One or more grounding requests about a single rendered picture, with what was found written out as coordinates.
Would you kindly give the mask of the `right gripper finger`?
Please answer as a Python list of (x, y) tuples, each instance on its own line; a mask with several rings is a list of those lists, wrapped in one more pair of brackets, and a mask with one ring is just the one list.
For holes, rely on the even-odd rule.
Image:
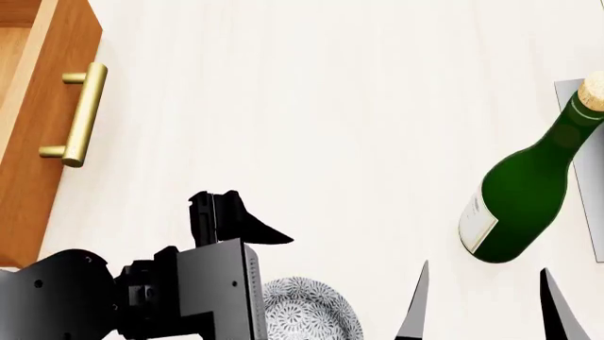
[(591, 340), (547, 268), (540, 271), (540, 302), (545, 340)]
[(429, 267), (425, 260), (410, 307), (394, 340), (423, 340), (428, 302)]

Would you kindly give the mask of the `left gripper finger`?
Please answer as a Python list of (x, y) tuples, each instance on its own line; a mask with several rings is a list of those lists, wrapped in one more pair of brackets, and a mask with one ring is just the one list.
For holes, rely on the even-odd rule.
[(213, 199), (219, 241), (241, 239), (256, 245), (285, 245), (294, 240), (249, 213), (238, 192), (228, 191)]
[(196, 247), (218, 243), (213, 195), (199, 192), (189, 199), (191, 232)]

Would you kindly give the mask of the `patterned grey ceramic bowl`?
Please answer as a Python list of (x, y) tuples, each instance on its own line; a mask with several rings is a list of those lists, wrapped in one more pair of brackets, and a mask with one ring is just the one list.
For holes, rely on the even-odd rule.
[(323, 282), (271, 280), (262, 293), (268, 340), (364, 340), (352, 306)]

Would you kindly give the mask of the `green wine bottle with cork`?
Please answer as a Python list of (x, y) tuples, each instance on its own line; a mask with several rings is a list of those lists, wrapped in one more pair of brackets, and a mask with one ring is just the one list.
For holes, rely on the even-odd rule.
[(596, 71), (584, 78), (539, 141), (486, 173), (461, 213), (464, 248), (491, 264), (507, 263), (525, 251), (559, 214), (571, 163), (601, 124), (604, 71)]

